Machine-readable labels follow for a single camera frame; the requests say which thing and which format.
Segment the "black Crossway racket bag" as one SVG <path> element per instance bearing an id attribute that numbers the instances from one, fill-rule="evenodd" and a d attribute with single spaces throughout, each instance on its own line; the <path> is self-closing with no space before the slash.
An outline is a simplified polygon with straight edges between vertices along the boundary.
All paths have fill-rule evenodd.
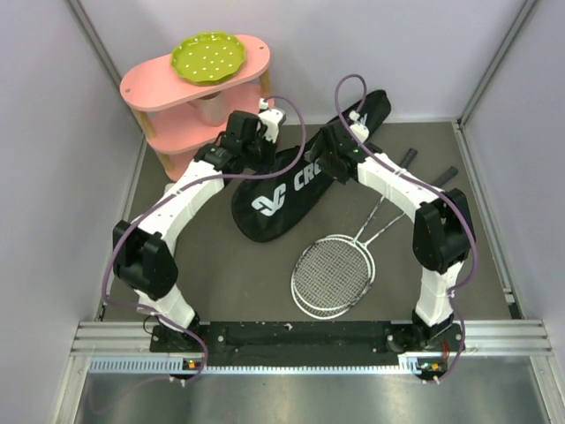
<path id="1" fill-rule="evenodd" d="M 387 92 L 373 90 L 361 101 L 354 102 L 343 111 L 347 117 L 357 110 L 360 121 L 369 137 L 377 131 L 392 110 Z M 338 116 L 327 121 L 305 144 L 305 151 L 318 139 L 323 139 L 323 129 L 342 123 Z M 272 173 L 288 166 L 297 156 L 299 146 L 286 148 L 275 154 L 272 170 L 260 170 L 257 174 Z M 244 180 L 234 192 L 231 213 L 238 229 L 253 242 L 266 243 L 285 235 L 293 229 L 318 203 L 334 180 L 324 174 L 317 163 L 308 162 L 302 156 L 286 173 L 264 180 Z"/>

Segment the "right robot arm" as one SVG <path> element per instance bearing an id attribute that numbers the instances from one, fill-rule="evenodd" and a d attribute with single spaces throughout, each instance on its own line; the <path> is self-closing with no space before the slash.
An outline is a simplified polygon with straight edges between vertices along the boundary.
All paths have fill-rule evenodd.
<path id="1" fill-rule="evenodd" d="M 411 335 L 418 347 L 433 349 L 453 323 L 463 264 L 477 252 L 467 198 L 459 189 L 446 192 L 426 183 L 381 151 L 372 151 L 362 142 L 368 134 L 364 125 L 324 131 L 305 159 L 336 181 L 352 179 L 373 189 L 411 220 L 411 248 L 422 267 Z"/>

